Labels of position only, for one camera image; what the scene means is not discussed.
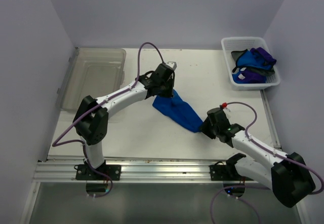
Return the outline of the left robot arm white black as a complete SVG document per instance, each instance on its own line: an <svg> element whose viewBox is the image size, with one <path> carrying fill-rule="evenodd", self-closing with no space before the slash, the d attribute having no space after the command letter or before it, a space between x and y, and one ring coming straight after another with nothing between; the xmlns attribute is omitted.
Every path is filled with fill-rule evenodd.
<svg viewBox="0 0 324 224"><path fill-rule="evenodd" d="M154 96L171 98L176 62L161 63L152 73L139 77L136 85L128 86L106 96L85 97L75 115L76 133L85 144L87 173L98 180L105 174L102 140L108 130L108 120L124 108Z"/></svg>

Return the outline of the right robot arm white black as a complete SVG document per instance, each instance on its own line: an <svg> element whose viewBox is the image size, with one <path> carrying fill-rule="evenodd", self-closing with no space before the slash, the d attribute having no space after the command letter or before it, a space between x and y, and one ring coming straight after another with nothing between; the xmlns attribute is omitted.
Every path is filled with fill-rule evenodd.
<svg viewBox="0 0 324 224"><path fill-rule="evenodd" d="M210 166L211 180L252 179L272 190L275 197L290 208L315 190L310 171L304 168L304 159L299 154L269 147L248 134L243 126L231 124L222 108L207 112L200 131L239 151L224 165Z"/></svg>

